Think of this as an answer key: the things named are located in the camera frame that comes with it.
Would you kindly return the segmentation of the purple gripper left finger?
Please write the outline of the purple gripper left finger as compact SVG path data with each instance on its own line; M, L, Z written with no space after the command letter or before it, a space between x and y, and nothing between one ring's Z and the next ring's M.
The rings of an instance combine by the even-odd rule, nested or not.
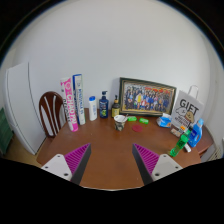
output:
M56 154L42 169L79 185L91 155L91 144L87 143L66 155Z

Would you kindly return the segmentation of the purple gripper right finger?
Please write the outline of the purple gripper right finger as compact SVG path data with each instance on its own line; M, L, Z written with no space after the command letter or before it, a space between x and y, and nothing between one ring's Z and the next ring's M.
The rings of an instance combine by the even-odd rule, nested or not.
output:
M132 154L145 185L182 169L169 155L158 155L138 144L132 146Z

